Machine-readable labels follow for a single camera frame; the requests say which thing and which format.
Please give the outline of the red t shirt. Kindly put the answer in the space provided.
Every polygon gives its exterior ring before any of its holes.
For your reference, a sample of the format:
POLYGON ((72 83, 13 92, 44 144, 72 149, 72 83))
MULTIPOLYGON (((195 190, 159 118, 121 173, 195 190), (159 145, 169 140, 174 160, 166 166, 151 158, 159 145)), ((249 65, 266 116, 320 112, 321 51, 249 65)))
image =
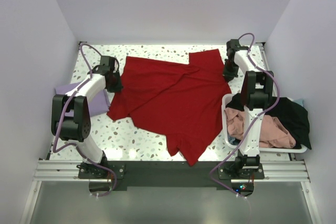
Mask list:
POLYGON ((127 57, 122 91, 108 117, 130 117, 141 129, 166 137, 171 156, 181 153, 191 166, 222 130, 222 98, 231 89, 218 49, 192 52, 189 63, 127 57))

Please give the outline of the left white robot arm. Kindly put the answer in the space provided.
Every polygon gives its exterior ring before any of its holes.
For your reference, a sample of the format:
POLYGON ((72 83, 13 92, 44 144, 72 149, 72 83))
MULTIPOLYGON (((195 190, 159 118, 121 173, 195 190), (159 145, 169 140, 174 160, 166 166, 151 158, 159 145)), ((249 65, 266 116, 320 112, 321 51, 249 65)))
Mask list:
POLYGON ((51 110, 51 132, 55 136, 52 151, 58 153, 74 146, 83 161, 91 164, 91 173, 97 178, 105 177, 109 165, 102 161, 104 151, 91 136, 89 102, 103 90, 116 93, 121 89, 117 58, 102 56, 82 82, 66 94, 55 95, 51 110))

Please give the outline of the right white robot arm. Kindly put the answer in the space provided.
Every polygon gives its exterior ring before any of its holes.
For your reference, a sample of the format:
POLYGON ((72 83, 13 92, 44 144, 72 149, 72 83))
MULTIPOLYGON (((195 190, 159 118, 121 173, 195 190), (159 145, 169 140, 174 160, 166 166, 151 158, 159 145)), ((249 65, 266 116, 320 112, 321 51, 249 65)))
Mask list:
POLYGON ((242 46, 238 39, 226 43, 226 55, 223 76, 228 82, 238 77, 238 71, 244 74, 240 91, 240 103, 244 107, 244 135, 238 144, 241 156, 256 158, 259 156, 259 138, 262 120, 272 101, 274 74, 257 65, 250 49, 242 46))

